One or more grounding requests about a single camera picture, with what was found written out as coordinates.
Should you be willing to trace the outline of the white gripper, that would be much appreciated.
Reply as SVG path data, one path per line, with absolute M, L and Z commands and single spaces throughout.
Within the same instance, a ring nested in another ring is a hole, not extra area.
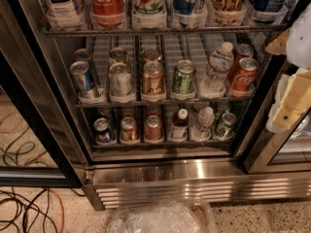
M 295 74 L 283 74 L 277 84 L 275 102 L 268 114 L 266 129 L 272 133 L 289 130 L 311 107 L 311 3 L 293 23 L 270 42 L 265 51 L 287 55 L 299 67 Z

